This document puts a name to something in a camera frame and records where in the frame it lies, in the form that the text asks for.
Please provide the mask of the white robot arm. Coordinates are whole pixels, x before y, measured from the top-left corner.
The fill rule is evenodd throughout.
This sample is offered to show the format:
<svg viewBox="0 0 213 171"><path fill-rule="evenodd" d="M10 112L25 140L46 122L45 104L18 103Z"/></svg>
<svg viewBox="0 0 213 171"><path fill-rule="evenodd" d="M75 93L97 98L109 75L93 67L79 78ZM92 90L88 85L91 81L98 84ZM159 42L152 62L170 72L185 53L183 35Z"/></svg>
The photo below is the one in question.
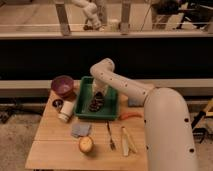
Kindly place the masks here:
<svg viewBox="0 0 213 171"><path fill-rule="evenodd" d="M189 110L182 95L118 75L114 69L110 58L90 68L94 90L111 86L144 107L148 170L198 171Z"/></svg>

